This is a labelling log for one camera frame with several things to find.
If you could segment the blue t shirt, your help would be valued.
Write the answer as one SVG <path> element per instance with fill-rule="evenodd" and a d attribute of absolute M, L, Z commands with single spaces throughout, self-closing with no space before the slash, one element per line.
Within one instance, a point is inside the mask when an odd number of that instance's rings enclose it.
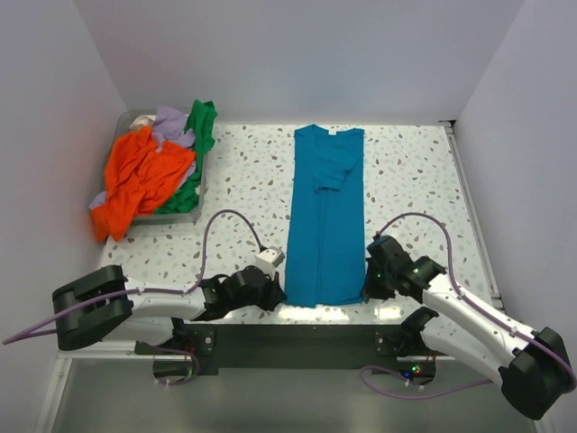
<path fill-rule="evenodd" d="M 285 268 L 287 303 L 314 308 L 362 298 L 365 280 L 364 131 L 295 132 Z"/>

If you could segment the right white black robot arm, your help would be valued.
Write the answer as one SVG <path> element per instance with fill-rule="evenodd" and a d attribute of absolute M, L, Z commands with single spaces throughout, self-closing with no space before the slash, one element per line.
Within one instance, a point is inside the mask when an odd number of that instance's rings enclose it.
<path fill-rule="evenodd" d="M 575 390 L 564 341 L 550 327 L 537 331 L 510 318 L 457 286 L 429 257 L 412 260 L 391 236 L 374 236 L 367 252 L 365 295 L 401 295 L 419 305 L 391 336 L 377 335 L 380 351 L 398 357 L 426 349 L 449 355 L 496 384 L 508 403 L 532 420 Z"/>

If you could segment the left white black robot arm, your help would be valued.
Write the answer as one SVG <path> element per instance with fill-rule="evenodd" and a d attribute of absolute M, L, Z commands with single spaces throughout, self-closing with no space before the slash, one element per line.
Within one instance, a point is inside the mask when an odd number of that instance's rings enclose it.
<path fill-rule="evenodd" d="M 286 299 L 279 276 L 253 265 L 203 279 L 191 292 L 154 288 L 108 265 L 52 293 L 59 350 L 127 340 L 157 345 L 167 354 L 180 352 L 187 342 L 177 319 L 211 321 L 249 306 L 273 311 Z"/>

